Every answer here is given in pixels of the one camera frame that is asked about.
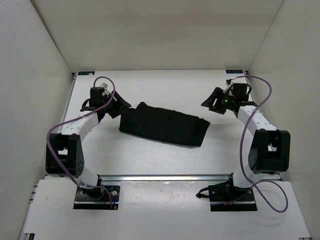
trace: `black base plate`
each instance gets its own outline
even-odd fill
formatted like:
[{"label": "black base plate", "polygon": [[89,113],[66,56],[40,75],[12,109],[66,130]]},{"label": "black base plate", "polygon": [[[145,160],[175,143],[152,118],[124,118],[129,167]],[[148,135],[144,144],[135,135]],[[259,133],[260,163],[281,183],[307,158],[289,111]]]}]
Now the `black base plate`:
[{"label": "black base plate", "polygon": [[230,187],[230,182],[228,181],[208,186],[211,212],[248,212],[258,210],[252,190],[234,203],[213,205],[213,203],[234,201],[246,192],[233,190],[232,194],[230,194]]},{"label": "black base plate", "polygon": [[101,200],[93,200],[88,195],[83,193],[83,188],[78,187],[75,192],[73,209],[92,209],[92,210],[118,210],[119,208],[119,196],[120,186],[118,185],[105,185],[106,189],[110,192],[114,199],[115,204],[110,207],[110,201],[108,195]]}]

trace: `purple cable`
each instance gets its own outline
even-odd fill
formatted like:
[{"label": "purple cable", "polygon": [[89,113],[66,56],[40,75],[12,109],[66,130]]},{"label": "purple cable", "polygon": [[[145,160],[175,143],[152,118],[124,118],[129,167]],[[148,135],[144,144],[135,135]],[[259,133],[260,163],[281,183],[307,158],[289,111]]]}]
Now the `purple cable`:
[{"label": "purple cable", "polygon": [[[240,153],[240,167],[241,167],[241,171],[242,171],[242,174],[244,175],[245,179],[252,184],[251,188],[252,189],[253,187],[256,188],[256,190],[259,192],[259,194],[261,195],[261,197],[265,200],[265,202],[269,205],[270,208],[272,208],[274,211],[278,212],[278,213],[284,213],[285,211],[287,211],[288,209],[288,206],[289,206],[289,201],[288,201],[288,196],[286,194],[286,192],[284,191],[284,189],[279,185],[277,184],[276,182],[274,181],[271,181],[271,180],[260,180],[260,181],[257,181],[257,182],[253,182],[251,181],[251,179],[248,178],[248,176],[246,175],[246,172],[245,172],[245,169],[244,169],[244,163],[243,163],[243,146],[244,146],[244,140],[245,140],[245,134],[246,134],[246,130],[249,126],[249,122],[252,120],[252,118],[254,117],[254,115],[256,114],[257,110],[270,98],[271,96],[271,93],[272,93],[272,87],[271,87],[271,84],[261,78],[261,77],[258,77],[258,76],[251,76],[251,75],[244,75],[244,76],[237,76],[236,79],[240,79],[240,78],[254,78],[254,79],[259,79],[261,81],[263,81],[264,83],[266,83],[269,87],[269,94],[266,96],[266,98],[258,105],[256,106],[256,108],[254,109],[254,111],[252,112],[252,114],[249,116],[248,120],[246,121],[245,125],[244,125],[244,129],[242,131],[242,135],[241,135],[241,140],[240,140],[240,149],[239,149],[239,153]],[[258,188],[257,184],[259,183],[263,183],[263,182],[267,182],[267,183],[272,183],[272,184],[275,184],[283,193],[284,195],[284,198],[285,198],[285,207],[283,210],[278,210],[276,209],[274,206],[271,205],[271,203],[268,201],[268,199],[266,198],[266,196],[261,192],[261,190]]]},{"label": "purple cable", "polygon": [[87,113],[87,114],[84,114],[84,115],[82,115],[82,116],[76,117],[76,118],[74,118],[74,119],[71,119],[71,120],[68,120],[68,121],[65,121],[65,122],[61,122],[61,123],[59,123],[59,124],[54,125],[53,127],[51,127],[51,128],[49,129],[48,133],[46,134],[46,144],[47,144],[47,146],[48,146],[48,148],[49,148],[49,151],[51,152],[53,158],[56,160],[56,162],[59,164],[59,166],[62,168],[62,170],[68,175],[68,177],[75,183],[75,185],[77,185],[78,187],[80,187],[80,186],[86,186],[86,187],[89,187],[89,188],[92,188],[92,189],[99,189],[99,188],[102,189],[104,192],[107,193],[107,195],[108,195],[108,197],[109,197],[109,201],[110,201],[110,207],[112,208],[112,198],[111,198],[111,195],[110,195],[110,192],[108,191],[108,189],[107,189],[105,186],[103,186],[103,185],[100,185],[100,186],[91,186],[91,185],[86,185],[86,184],[84,184],[84,183],[82,183],[82,182],[78,182],[78,181],[76,180],[76,178],[68,171],[68,169],[67,169],[67,168],[64,166],[64,164],[61,162],[61,160],[59,159],[59,157],[58,157],[57,154],[55,153],[55,151],[54,151],[54,149],[53,149],[53,147],[52,147],[52,145],[51,145],[51,143],[50,143],[50,134],[51,134],[51,132],[52,132],[54,129],[56,129],[56,128],[60,127],[60,126],[63,126],[63,125],[65,125],[65,124],[69,124],[69,123],[78,121],[78,120],[80,120],[80,119],[83,119],[83,118],[85,118],[85,117],[88,117],[88,116],[90,116],[90,115],[92,115],[92,114],[100,111],[101,109],[105,108],[106,106],[108,106],[108,105],[110,104],[110,102],[112,101],[112,99],[113,99],[114,96],[115,96],[116,86],[115,86],[114,82],[113,82],[110,78],[108,78],[108,77],[106,77],[106,76],[99,76],[99,77],[97,77],[97,78],[94,80],[94,85],[96,84],[96,82],[97,82],[98,79],[107,79],[107,80],[109,80],[109,81],[111,82],[112,87],[113,87],[113,91],[112,91],[112,93],[111,93],[110,100],[109,100],[105,105],[97,108],[96,110],[93,110],[93,111],[91,111],[91,112],[89,112],[89,113]]}]

